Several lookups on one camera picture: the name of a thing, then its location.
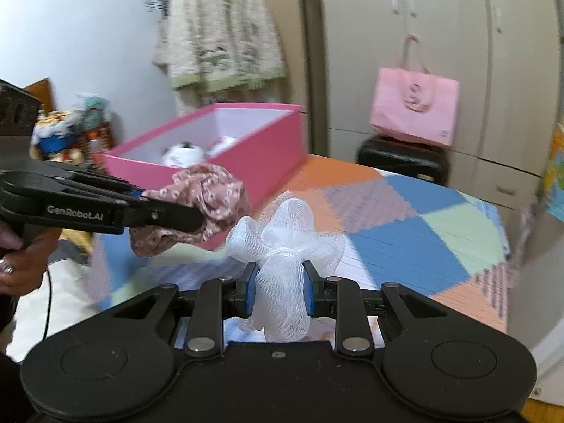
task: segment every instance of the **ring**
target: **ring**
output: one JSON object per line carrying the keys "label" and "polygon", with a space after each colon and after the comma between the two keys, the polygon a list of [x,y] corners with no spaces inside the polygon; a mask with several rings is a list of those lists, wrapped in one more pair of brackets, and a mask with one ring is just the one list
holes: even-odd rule
{"label": "ring", "polygon": [[12,266],[5,259],[0,259],[0,274],[11,274],[13,271]]}

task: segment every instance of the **drawer handle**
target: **drawer handle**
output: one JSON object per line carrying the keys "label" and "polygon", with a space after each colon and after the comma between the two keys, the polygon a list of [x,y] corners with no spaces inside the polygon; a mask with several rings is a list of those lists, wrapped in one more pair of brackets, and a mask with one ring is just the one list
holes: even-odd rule
{"label": "drawer handle", "polygon": [[515,195],[517,195],[517,191],[515,189],[507,189],[498,184],[496,184],[495,188],[497,189],[498,192],[501,192],[502,194],[507,194],[508,196],[511,197],[515,197]]}

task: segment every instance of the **black suitcase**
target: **black suitcase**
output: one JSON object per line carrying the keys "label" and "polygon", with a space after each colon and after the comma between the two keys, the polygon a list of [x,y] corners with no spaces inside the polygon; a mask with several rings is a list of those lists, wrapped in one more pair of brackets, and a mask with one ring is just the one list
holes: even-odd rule
{"label": "black suitcase", "polygon": [[356,163],[444,186],[450,163],[443,148],[399,141],[388,136],[366,140],[358,150]]}

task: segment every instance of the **black cable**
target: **black cable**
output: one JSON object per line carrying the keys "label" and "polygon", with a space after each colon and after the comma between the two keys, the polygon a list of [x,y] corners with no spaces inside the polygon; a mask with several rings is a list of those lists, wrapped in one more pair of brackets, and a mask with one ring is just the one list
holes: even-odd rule
{"label": "black cable", "polygon": [[43,340],[47,338],[47,331],[49,330],[49,320],[51,319],[51,304],[53,303],[53,281],[51,273],[47,269],[47,280],[49,282],[49,301],[47,302],[47,317],[45,319],[45,330],[43,331]]}

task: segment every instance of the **blue container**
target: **blue container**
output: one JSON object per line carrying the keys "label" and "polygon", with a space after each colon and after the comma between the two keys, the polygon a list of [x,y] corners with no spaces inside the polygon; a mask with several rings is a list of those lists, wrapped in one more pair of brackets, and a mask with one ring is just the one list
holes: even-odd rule
{"label": "blue container", "polygon": [[63,149],[68,148],[76,141],[76,135],[66,135],[60,137],[57,135],[51,135],[47,138],[39,139],[39,147],[43,155],[49,155],[53,153],[60,153]]}

